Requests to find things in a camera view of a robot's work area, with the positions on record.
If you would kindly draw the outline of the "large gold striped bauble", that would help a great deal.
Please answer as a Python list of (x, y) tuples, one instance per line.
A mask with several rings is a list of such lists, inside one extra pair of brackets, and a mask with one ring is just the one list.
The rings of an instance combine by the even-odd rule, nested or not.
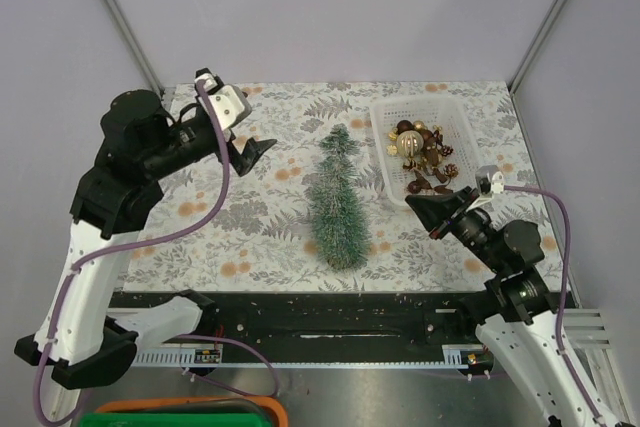
[(397, 152), (400, 156), (411, 159), (421, 153), (424, 145), (422, 134), (416, 130), (400, 133), (396, 139)]

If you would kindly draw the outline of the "small gold bauble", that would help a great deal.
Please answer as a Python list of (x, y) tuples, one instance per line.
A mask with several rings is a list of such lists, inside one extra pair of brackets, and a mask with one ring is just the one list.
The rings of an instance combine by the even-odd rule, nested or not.
[(427, 130), (426, 125), (422, 121), (415, 121), (413, 123), (413, 127), (417, 131), (426, 131)]

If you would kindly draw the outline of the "dark brown bauble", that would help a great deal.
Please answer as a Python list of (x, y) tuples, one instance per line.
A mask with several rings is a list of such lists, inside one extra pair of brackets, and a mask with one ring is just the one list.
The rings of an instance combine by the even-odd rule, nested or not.
[(409, 120), (401, 120), (396, 126), (397, 134), (401, 134), (407, 131), (412, 131), (413, 129), (414, 129), (414, 125)]

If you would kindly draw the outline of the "white plastic basket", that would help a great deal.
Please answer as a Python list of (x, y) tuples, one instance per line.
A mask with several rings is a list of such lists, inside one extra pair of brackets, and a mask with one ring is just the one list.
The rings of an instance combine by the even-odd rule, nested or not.
[(391, 97), (370, 106), (375, 145), (389, 200), (444, 194), (475, 184), (481, 159), (461, 102), (436, 94)]

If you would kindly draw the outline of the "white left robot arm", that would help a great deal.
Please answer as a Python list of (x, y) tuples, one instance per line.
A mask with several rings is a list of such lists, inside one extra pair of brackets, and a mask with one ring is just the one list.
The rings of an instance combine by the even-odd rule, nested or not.
[(215, 302), (193, 290), (174, 294), (130, 320), (108, 316), (128, 252), (73, 266), (93, 251), (135, 243), (164, 196), (161, 180), (220, 153), (202, 103), (187, 108), (192, 118), (173, 118), (155, 92), (134, 90), (117, 96), (101, 119), (104, 140), (93, 167), (79, 181), (70, 210), (70, 244), (59, 283), (67, 294), (60, 308), (50, 308), (41, 328), (19, 339), (14, 349), (32, 366), (51, 367), (53, 381), (68, 390), (111, 385), (139, 352), (183, 334), (205, 342), (218, 328)]

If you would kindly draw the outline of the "small green christmas tree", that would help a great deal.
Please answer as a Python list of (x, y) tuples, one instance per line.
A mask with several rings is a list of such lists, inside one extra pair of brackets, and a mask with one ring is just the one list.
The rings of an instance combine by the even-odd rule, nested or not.
[(346, 126), (339, 124), (319, 142), (319, 148), (317, 178), (309, 187), (311, 234), (319, 257), (331, 270), (355, 270), (366, 264), (370, 244), (352, 160), (359, 146)]

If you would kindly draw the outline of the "floral patterned table mat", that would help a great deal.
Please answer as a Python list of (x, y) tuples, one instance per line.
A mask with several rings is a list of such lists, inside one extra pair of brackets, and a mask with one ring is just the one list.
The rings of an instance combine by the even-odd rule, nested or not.
[(562, 256), (507, 87), (479, 82), (244, 86), (251, 114), (233, 132), (273, 146), (222, 186), (207, 157), (167, 178), (126, 291), (479, 291), (491, 270), (453, 235), (431, 238), (406, 203), (474, 186), (496, 166), (506, 191), (484, 207), (495, 228), (534, 223), (536, 268), (561, 287)]

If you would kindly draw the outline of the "brown ribbon ornaments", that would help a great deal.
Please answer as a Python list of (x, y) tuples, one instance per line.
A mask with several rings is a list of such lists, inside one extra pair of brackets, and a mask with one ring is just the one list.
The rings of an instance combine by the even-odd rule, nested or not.
[(440, 132), (419, 131), (424, 139), (420, 154), (404, 158), (403, 169), (414, 175), (406, 187), (409, 194), (444, 195), (452, 193), (451, 182), (459, 175), (454, 163), (446, 163), (453, 148), (445, 145)]

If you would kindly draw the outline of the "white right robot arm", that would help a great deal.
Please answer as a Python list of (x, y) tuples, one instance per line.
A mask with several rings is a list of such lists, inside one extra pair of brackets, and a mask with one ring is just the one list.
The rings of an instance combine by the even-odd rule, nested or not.
[(494, 274), (456, 306), (455, 330), (480, 341), (505, 369), (543, 426), (622, 426), (570, 345), (556, 300), (537, 269), (544, 258), (537, 224), (516, 219), (495, 228), (466, 187), (405, 201), (429, 236), (455, 237)]

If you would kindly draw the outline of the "orange plastic bin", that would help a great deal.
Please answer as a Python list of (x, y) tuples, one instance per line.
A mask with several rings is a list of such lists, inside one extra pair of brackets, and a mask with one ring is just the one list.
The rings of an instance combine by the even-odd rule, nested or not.
[(281, 403), (266, 396), (203, 396), (120, 400), (103, 404), (95, 413), (260, 413), (273, 426), (289, 426), (289, 416)]

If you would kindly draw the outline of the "green plastic bin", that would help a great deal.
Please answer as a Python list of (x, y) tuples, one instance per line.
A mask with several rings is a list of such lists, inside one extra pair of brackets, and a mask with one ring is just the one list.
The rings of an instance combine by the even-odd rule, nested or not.
[(264, 427), (271, 426), (271, 422), (252, 413), (92, 413), (82, 417), (78, 425), (81, 427)]

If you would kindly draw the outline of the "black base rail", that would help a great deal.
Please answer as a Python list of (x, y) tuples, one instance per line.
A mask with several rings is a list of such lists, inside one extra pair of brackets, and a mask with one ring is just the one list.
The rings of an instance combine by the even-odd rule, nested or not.
[(295, 367), (404, 366), (446, 362), (452, 348), (479, 350), (461, 327), (456, 293), (209, 292), (213, 330)]

